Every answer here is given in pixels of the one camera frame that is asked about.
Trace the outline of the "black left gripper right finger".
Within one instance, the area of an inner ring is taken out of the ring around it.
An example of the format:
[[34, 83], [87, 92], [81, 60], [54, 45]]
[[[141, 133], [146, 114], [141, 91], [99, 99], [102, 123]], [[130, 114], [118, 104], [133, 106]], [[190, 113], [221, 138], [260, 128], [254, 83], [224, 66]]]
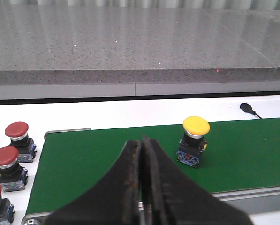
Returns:
[[164, 152], [156, 139], [142, 137], [142, 200], [150, 225], [250, 225], [241, 210], [212, 196]]

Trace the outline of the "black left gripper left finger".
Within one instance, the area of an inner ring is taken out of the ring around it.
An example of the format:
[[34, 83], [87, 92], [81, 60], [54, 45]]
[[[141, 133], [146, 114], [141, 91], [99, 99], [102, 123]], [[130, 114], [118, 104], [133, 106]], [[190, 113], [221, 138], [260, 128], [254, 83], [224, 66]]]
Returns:
[[87, 192], [51, 213], [46, 225], [138, 225], [140, 141], [128, 140], [107, 173]]

